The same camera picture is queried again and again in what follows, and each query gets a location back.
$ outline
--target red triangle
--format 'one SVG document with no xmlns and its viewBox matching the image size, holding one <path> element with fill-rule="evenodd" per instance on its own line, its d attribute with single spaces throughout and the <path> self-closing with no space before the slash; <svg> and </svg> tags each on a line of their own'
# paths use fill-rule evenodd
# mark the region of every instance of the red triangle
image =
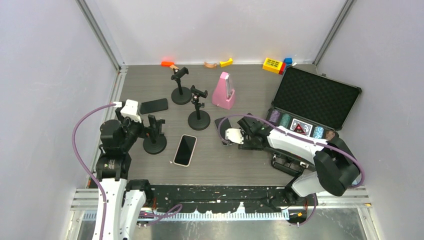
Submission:
<svg viewBox="0 0 424 240">
<path fill-rule="evenodd" d="M 298 134 L 306 134 L 304 129 L 301 127 L 301 125 L 298 123 L 297 126 L 294 128 L 294 132 Z"/>
</svg>

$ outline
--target yellow toy block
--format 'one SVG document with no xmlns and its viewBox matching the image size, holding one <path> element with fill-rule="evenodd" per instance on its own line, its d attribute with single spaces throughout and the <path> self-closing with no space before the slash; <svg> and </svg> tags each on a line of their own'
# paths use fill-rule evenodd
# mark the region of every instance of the yellow toy block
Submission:
<svg viewBox="0 0 424 240">
<path fill-rule="evenodd" d="M 221 68 L 226 67 L 226 66 L 229 66 L 229 65 L 231 65 L 231 64 L 233 64 L 233 59 L 232 59 L 231 57 L 228 59 L 228 61 L 220 61 L 220 62 L 219 62 L 219 66 L 220 66 Z"/>
<path fill-rule="evenodd" d="M 265 59 L 265 62 L 263 63 L 262 69 L 273 72 L 275 74 L 279 74 L 282 66 L 283 66 L 282 61 L 277 61 L 267 57 Z"/>
</svg>

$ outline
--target black case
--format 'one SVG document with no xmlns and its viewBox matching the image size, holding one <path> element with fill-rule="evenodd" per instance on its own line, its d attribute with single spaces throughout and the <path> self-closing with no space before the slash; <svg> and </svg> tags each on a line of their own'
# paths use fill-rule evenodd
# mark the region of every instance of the black case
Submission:
<svg viewBox="0 0 424 240">
<path fill-rule="evenodd" d="M 315 127 L 323 127 L 322 138 L 325 138 L 326 131 L 342 129 L 361 92 L 360 87 L 289 66 L 283 73 L 266 120 L 270 119 L 273 110 L 278 110 L 291 117 L 290 123 L 295 118 L 311 124 L 311 137 Z M 283 114 L 278 117 L 277 126 Z"/>
</svg>

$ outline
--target round black base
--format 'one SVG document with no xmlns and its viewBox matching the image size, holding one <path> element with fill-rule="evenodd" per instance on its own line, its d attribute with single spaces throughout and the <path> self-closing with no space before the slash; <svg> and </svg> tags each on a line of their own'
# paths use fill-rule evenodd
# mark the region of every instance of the round black base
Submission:
<svg viewBox="0 0 424 240">
<path fill-rule="evenodd" d="M 178 91 L 178 87 L 175 88 L 171 93 L 172 101 L 178 105 L 187 104 L 192 99 L 192 91 L 190 91 L 190 89 L 188 89 L 185 86 L 181 87 L 181 89 L 182 89 L 182 95 L 180 95 L 180 91 Z"/>
<path fill-rule="evenodd" d="M 211 117 L 209 114 L 205 111 L 200 110 L 200 119 L 198 120 L 198 117 L 196 116 L 196 111 L 190 113 L 188 116 L 188 125 L 190 128 L 200 131 L 204 130 L 207 127 L 209 127 L 209 124 L 211 124 Z"/>
<path fill-rule="evenodd" d="M 143 148 L 148 154 L 160 154 L 167 147 L 167 138 L 165 136 L 159 136 L 156 138 L 156 143 L 153 144 L 150 139 L 145 138 L 143 141 Z"/>
</svg>

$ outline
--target wall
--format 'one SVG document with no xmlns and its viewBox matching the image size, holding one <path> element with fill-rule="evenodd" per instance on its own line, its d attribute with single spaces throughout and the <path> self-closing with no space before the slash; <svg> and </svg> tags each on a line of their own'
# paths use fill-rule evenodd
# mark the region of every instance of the wall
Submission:
<svg viewBox="0 0 424 240">
<path fill-rule="evenodd" d="M 90 0 L 127 65 L 312 62 L 345 0 Z"/>
<path fill-rule="evenodd" d="M 422 1 L 357 1 L 318 66 L 363 89 L 341 133 L 387 240 L 424 235 L 423 22 Z"/>
<path fill-rule="evenodd" d="M 0 239 L 63 239 L 87 181 L 72 130 L 108 103 L 115 69 L 75 1 L 2 1 L 0 24 Z M 77 133 L 90 165 L 103 117 Z"/>
</svg>

